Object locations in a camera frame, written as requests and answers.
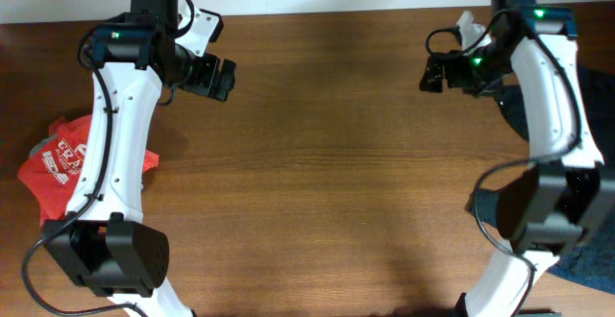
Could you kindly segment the red soccer t-shirt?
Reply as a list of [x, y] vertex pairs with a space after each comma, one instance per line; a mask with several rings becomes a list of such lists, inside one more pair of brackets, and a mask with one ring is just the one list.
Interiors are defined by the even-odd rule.
[[37, 199], [41, 227], [64, 217], [84, 165], [90, 123], [90, 115], [58, 118], [47, 135], [56, 134], [57, 139], [28, 157], [17, 171], [17, 178]]

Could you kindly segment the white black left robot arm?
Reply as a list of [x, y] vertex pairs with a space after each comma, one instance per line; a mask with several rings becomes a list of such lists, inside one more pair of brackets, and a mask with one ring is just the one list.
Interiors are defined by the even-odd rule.
[[224, 24], [199, 10], [181, 28], [126, 15], [91, 35], [84, 54], [94, 101], [84, 165], [63, 221], [43, 227], [44, 247], [77, 286], [131, 316], [191, 316], [167, 277], [169, 240], [143, 223], [142, 169], [164, 87], [224, 102], [233, 61], [207, 53]]

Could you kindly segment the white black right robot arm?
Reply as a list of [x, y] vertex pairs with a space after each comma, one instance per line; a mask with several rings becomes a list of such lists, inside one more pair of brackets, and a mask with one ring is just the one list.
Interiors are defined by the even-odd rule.
[[[533, 286], [575, 248], [586, 244], [614, 207], [614, 175], [593, 138], [578, 87], [577, 43], [564, 35], [514, 39], [465, 38], [462, 50], [430, 52], [421, 88], [439, 92], [491, 84], [514, 73], [529, 132], [529, 157], [496, 165], [477, 180], [470, 201], [481, 230], [479, 204], [496, 202], [495, 253], [480, 280], [460, 295], [454, 316], [515, 316]], [[498, 190], [482, 188], [500, 170], [525, 172]]]

